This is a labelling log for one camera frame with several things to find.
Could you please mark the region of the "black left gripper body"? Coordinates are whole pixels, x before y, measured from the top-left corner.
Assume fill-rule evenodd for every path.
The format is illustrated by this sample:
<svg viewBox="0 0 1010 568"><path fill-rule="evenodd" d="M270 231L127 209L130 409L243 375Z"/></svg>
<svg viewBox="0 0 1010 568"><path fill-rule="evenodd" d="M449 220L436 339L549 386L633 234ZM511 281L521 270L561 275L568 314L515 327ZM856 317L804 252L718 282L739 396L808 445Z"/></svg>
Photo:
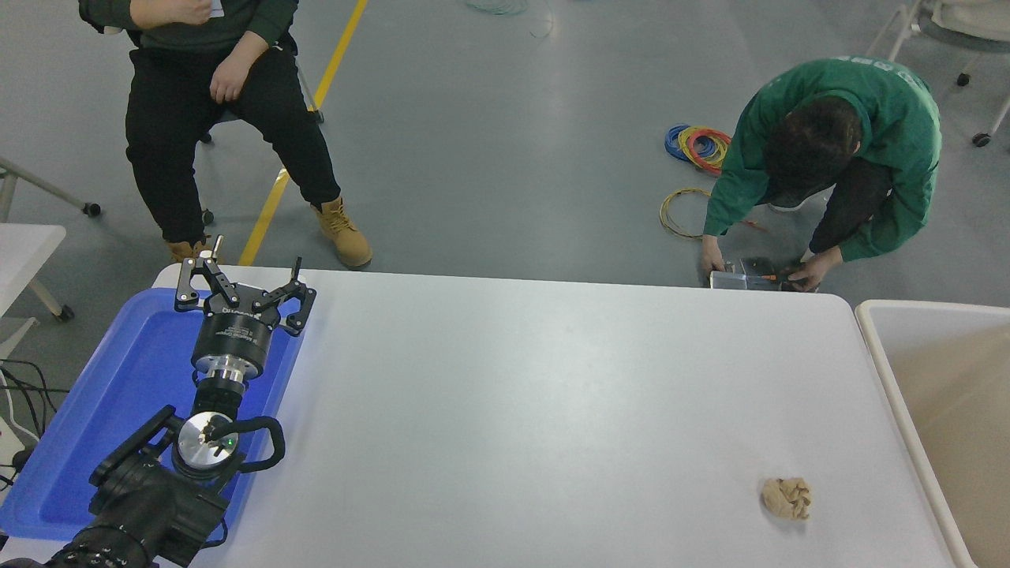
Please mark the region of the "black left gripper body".
<svg viewBox="0 0 1010 568"><path fill-rule="evenodd" d="M280 312L275 307L266 312L223 307L204 313L192 353L193 367L208 372L212 363L231 358L241 360L246 372L262 372L279 321Z"/></svg>

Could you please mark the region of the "seated person's left hand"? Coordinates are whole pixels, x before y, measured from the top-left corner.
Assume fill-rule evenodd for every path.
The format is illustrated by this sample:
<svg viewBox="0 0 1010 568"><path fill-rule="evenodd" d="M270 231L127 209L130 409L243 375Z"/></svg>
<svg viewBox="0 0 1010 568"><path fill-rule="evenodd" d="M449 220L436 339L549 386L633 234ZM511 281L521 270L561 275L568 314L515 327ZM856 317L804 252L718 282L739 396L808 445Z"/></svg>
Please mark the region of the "seated person's left hand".
<svg viewBox="0 0 1010 568"><path fill-rule="evenodd" d="M248 79L250 64L237 54L228 55L214 71L210 83L210 96L217 104L234 101L241 96Z"/></svg>

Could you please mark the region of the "seated person's right hand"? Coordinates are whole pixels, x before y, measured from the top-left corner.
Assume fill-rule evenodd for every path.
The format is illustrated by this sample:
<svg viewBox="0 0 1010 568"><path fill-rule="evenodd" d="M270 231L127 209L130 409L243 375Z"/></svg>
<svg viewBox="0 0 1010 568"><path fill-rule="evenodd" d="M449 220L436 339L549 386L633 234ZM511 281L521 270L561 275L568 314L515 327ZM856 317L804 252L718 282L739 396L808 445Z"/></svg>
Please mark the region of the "seated person's right hand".
<svg viewBox="0 0 1010 568"><path fill-rule="evenodd" d="M212 1L159 1L158 5L163 24L202 25L212 18L214 11Z"/></svg>

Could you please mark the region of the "crouching person's left hand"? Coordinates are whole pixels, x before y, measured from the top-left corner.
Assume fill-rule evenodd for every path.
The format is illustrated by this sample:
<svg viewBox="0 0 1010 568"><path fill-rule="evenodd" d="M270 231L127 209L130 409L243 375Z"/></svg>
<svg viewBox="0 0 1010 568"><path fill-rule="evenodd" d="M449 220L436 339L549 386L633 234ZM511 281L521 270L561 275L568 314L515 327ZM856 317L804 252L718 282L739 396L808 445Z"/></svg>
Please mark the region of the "crouching person's left hand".
<svg viewBox="0 0 1010 568"><path fill-rule="evenodd" d="M792 291L813 293L818 291L826 275L843 263L843 253L838 247L826 249L824 252L806 256L798 265L787 273L786 282Z"/></svg>

